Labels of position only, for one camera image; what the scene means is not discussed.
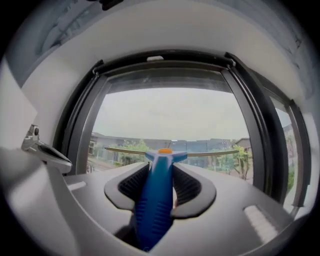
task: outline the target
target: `cloudy sky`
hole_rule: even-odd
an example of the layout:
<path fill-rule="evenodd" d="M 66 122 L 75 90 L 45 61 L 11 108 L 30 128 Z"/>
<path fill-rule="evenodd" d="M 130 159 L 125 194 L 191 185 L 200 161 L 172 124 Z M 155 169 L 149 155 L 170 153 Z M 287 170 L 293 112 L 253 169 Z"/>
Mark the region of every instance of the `cloudy sky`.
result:
<path fill-rule="evenodd" d="M 282 126 L 288 114 L 277 110 Z M 164 140 L 248 138 L 232 93 L 194 88 L 152 88 L 107 94 L 93 132 Z"/>

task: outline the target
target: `black window frame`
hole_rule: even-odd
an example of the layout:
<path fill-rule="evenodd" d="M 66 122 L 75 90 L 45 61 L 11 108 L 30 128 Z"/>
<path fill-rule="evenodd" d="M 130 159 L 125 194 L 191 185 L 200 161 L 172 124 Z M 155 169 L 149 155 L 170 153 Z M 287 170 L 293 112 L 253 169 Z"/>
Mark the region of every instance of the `black window frame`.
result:
<path fill-rule="evenodd" d="M 283 104 L 286 112 L 289 114 L 298 157 L 296 190 L 292 202 L 293 209 L 291 211 L 291 215 L 295 217 L 298 209 L 304 206 L 311 178 L 311 148 L 306 124 L 300 108 L 293 99 L 287 97 L 263 75 L 254 70 L 251 71 L 260 80 L 267 94 Z"/>
<path fill-rule="evenodd" d="M 154 56 L 161 56 L 163 60 L 148 61 L 148 57 Z M 91 80 L 87 83 L 87 86 L 83 86 L 83 84 L 81 86 L 82 91 L 86 93 L 82 93 L 78 97 L 77 101 L 80 101 L 81 104 L 76 106 L 77 111 L 70 111 L 72 106 L 67 104 L 69 111 L 65 110 L 64 112 L 71 114 L 61 117 L 60 122 L 64 124 L 66 119 L 74 120 L 71 124 L 72 129 L 67 124 L 65 127 L 58 128 L 55 135 L 57 139 L 55 139 L 54 147 L 70 158 L 74 165 L 69 175 L 85 173 L 76 170 L 80 163 L 84 166 L 83 169 L 86 169 L 84 162 L 87 161 L 88 147 L 85 145 L 90 143 L 95 119 L 108 91 L 108 88 L 103 86 L 105 81 L 100 81 L 103 79 L 102 77 L 112 77 L 126 72 L 161 67 L 197 68 L 221 72 L 240 105 L 248 130 L 250 129 L 249 137 L 254 168 L 253 185 L 283 204 L 288 183 L 288 152 L 279 117 L 268 94 L 276 95 L 276 99 L 282 99 L 285 95 L 266 78 L 262 81 L 261 75 L 249 69 L 230 53 L 220 56 L 193 50 L 155 50 L 132 54 L 108 63 L 100 62 L 99 65 L 93 67 L 89 72 Z M 296 119 L 297 111 L 294 110 L 294 118 Z M 298 118 L 299 136 L 300 132 L 306 132 L 301 128 L 301 122 L 303 122 L 303 118 L 301 118 Z M 61 138 L 63 138 L 63 146 L 59 143 Z M 307 144 L 303 142 L 302 147 L 306 147 Z M 274 160 L 275 155 L 278 155 L 277 161 Z M 308 158 L 303 162 L 305 163 L 304 166 L 307 166 Z M 307 171 L 305 170 L 303 170 L 303 177 L 307 177 L 305 174 Z M 304 178 L 301 187 L 305 186 L 305 180 Z M 303 200 L 303 194 L 301 192 L 300 195 L 296 195 L 299 202 Z"/>

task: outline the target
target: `orange nose cap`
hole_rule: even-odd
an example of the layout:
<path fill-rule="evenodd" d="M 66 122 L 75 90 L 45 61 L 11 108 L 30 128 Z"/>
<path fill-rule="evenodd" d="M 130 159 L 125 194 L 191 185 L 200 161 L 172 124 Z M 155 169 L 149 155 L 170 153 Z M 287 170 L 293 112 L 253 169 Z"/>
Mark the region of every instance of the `orange nose cap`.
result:
<path fill-rule="evenodd" d="M 172 149 L 170 149 L 170 148 L 161 148 L 161 149 L 158 150 L 158 153 L 170 154 L 170 153 L 172 153 Z"/>

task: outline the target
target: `window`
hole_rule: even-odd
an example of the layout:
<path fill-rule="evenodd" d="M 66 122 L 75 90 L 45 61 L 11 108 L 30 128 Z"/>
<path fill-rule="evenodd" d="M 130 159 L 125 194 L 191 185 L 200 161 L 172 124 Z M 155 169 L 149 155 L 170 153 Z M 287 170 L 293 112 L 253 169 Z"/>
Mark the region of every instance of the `window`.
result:
<path fill-rule="evenodd" d="M 238 150 L 220 156 L 188 157 L 183 163 L 253 183 L 247 126 L 238 102 L 216 71 L 159 68 L 111 78 L 91 133 L 88 164 L 103 172 L 143 155 L 109 148 L 188 153 Z"/>
<path fill-rule="evenodd" d="M 292 191 L 293 193 L 293 186 L 295 177 L 298 173 L 298 152 L 297 152 L 297 144 L 296 139 L 294 135 L 294 130 L 292 127 L 292 122 L 290 119 L 289 114 L 287 113 L 287 110 L 285 106 L 280 103 L 278 100 L 271 97 L 271 100 L 274 104 L 275 110 L 279 116 L 281 126 L 283 128 L 284 136 L 285 136 L 285 142 L 286 142 L 286 148 L 288 152 L 288 183 L 287 183 L 287 191 L 286 194 L 290 193 Z"/>

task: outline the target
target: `gray plastic stand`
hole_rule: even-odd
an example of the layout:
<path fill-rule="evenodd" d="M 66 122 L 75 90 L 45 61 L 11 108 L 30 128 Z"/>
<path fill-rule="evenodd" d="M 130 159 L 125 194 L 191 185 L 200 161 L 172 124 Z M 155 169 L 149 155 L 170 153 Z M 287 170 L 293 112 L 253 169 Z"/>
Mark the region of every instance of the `gray plastic stand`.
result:
<path fill-rule="evenodd" d="M 132 212 L 115 207 L 104 191 L 109 180 L 139 165 L 144 164 L 64 179 L 57 168 L 45 166 L 27 152 L 0 149 L 0 182 L 19 223 L 50 255 L 141 256 L 147 253 L 113 235 L 132 225 Z M 291 234 L 294 222 L 277 202 L 238 178 L 187 164 L 174 165 L 211 181 L 216 197 L 198 217 L 175 219 L 149 255 L 270 255 L 285 245 L 290 236 L 284 237 L 283 230 Z M 281 239 L 263 244 L 244 213 L 252 205 L 261 210 Z"/>

